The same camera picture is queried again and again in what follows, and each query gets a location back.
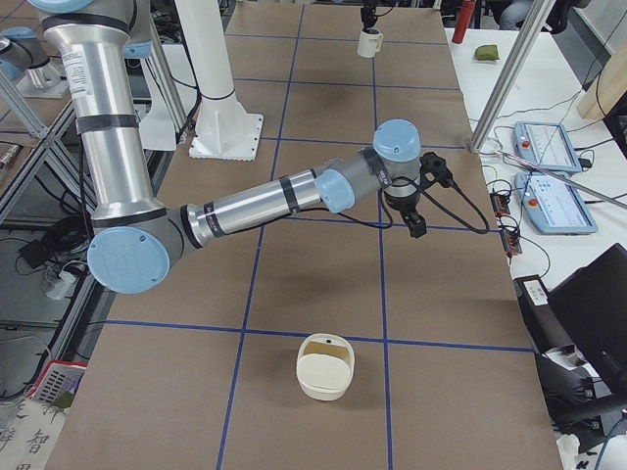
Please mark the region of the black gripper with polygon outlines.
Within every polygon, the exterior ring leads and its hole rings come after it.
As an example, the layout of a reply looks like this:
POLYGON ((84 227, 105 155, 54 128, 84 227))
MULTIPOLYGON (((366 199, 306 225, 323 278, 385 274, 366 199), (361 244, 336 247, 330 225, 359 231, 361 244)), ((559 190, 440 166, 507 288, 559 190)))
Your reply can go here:
POLYGON ((361 7, 361 19, 363 24, 375 24, 378 20, 376 13, 378 7, 377 0, 363 0, 361 7))
POLYGON ((420 238, 427 233, 427 225, 424 217, 417 211, 420 195, 417 192, 404 197, 394 198, 394 208, 402 217, 403 222, 409 227, 410 236, 420 238))

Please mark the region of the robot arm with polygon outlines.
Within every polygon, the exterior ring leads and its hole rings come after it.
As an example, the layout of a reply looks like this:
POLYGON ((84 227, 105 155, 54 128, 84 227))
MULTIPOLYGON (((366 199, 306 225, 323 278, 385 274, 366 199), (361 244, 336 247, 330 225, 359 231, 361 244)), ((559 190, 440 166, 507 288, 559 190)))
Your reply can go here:
POLYGON ((123 55, 146 51, 152 19, 144 1, 39 1, 45 38, 61 53, 97 197, 87 262, 103 286, 123 294, 160 284, 185 255, 211 241, 324 204, 333 213, 376 193, 413 237, 426 170, 416 127, 392 119, 346 160, 284 176, 202 206, 169 209, 155 196, 123 55))

